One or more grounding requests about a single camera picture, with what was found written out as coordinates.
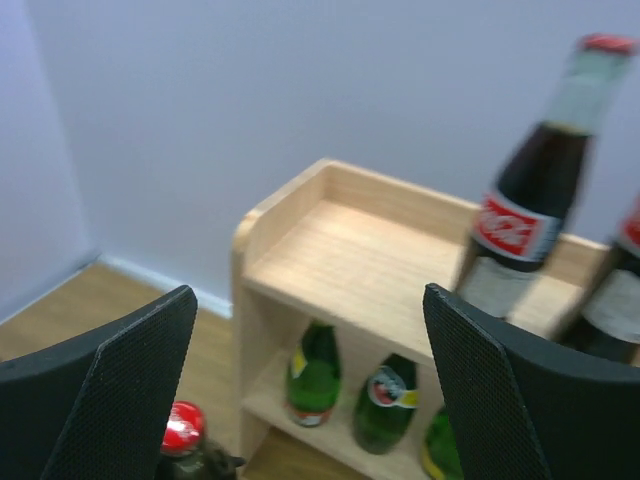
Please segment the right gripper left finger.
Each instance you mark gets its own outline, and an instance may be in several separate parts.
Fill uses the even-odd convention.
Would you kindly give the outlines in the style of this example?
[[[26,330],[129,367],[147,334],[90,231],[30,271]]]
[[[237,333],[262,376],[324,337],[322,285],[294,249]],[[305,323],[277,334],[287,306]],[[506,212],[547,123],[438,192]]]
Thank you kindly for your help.
[[[2,478],[153,478],[197,309],[183,285],[2,362]]]

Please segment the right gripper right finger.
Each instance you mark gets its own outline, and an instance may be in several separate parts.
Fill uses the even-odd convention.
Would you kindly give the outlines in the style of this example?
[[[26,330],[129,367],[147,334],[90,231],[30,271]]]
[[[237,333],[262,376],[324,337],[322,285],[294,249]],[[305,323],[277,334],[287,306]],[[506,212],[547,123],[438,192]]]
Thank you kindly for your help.
[[[435,283],[423,313],[465,478],[638,478],[638,368],[498,320]]]

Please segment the green bottle yellow label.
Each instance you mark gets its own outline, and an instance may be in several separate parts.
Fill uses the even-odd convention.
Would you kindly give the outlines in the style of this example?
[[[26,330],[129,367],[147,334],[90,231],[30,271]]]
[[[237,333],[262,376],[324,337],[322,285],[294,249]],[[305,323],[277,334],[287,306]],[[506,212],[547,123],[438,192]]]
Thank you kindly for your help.
[[[454,432],[445,406],[442,406],[435,413],[425,431],[420,463],[431,479],[464,479]]]

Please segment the cola bottle front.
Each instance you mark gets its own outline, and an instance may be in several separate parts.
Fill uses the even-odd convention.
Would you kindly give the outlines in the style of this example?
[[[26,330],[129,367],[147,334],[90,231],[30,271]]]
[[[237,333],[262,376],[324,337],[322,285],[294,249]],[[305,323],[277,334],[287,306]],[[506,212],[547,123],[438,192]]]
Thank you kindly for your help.
[[[244,458],[208,438],[206,417],[197,405],[188,401],[172,404],[155,479],[237,479],[245,464]]]

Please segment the cola bottle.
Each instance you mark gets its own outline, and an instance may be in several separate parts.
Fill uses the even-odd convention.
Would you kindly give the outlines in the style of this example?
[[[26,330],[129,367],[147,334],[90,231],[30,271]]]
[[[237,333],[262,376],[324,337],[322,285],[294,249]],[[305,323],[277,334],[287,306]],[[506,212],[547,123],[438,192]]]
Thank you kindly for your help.
[[[639,200],[619,223],[556,342],[631,365],[639,348]]]
[[[537,280],[576,200],[589,149],[636,53],[622,35],[583,37],[542,119],[497,175],[476,214],[454,292],[506,319]]]
[[[208,438],[206,417],[197,405],[188,401],[172,404],[155,479],[237,479],[245,464],[244,458]]]

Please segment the green bottle red-white label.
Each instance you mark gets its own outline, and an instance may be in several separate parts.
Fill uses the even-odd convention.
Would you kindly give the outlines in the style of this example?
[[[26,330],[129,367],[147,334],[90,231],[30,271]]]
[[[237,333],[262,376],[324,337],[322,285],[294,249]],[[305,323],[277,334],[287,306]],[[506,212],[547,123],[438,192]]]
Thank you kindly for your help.
[[[371,454],[390,452],[407,432],[418,400],[417,364],[389,355],[361,387],[352,423],[356,443]]]

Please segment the wooden two-tier shelf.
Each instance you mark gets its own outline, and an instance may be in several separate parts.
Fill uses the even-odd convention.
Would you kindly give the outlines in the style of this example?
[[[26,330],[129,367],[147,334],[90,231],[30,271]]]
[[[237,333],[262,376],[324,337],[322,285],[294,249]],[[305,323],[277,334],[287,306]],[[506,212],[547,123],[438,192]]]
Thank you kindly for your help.
[[[235,448],[251,458],[277,428],[373,479],[420,479],[420,444],[442,395],[423,319],[425,285],[453,282],[474,203],[323,159],[255,206],[232,248]],[[285,371],[312,319],[336,328],[343,381],[322,426],[295,424]],[[351,434],[364,379],[390,353],[419,366],[419,407],[389,454]]]

